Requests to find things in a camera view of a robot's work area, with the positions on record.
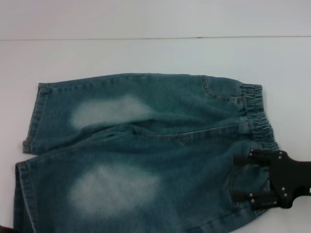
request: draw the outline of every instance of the front pocket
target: front pocket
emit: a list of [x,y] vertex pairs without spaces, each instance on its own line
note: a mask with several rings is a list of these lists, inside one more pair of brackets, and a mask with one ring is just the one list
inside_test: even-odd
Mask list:
[[228,78],[203,76],[203,88],[213,98],[225,100],[242,99],[242,83]]

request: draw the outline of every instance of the white backdrop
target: white backdrop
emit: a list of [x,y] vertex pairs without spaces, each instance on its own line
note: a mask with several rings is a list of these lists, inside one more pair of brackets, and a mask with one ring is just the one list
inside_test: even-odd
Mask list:
[[[1,1],[0,40],[311,35],[310,1],[281,2]],[[310,37],[0,41],[0,225],[12,226],[14,165],[31,158],[21,143],[38,82],[156,72],[261,84],[277,142],[291,157],[311,161],[310,61]],[[308,233],[310,216],[311,197],[299,198],[292,209],[270,210],[236,232]]]

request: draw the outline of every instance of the denim shorts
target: denim shorts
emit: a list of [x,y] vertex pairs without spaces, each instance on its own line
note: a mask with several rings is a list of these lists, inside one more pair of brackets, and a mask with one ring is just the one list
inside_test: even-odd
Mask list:
[[262,87],[205,75],[118,74],[40,83],[16,164],[21,233],[227,233],[269,189],[233,155],[277,150]]

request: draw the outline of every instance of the blue denim fabric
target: blue denim fabric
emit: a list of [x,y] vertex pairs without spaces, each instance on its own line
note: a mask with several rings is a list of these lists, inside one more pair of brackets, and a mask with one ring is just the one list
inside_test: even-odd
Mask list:
[[263,212],[230,191],[269,189],[233,155],[278,146],[262,87],[210,76],[119,74],[40,83],[16,165],[23,233],[227,233]]

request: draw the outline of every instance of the elastic waistband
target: elastic waistband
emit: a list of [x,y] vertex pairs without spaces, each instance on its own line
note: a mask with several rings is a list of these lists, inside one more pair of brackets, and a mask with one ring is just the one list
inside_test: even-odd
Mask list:
[[262,86],[243,84],[243,103],[254,141],[262,143],[265,148],[278,150],[273,129],[263,107]]

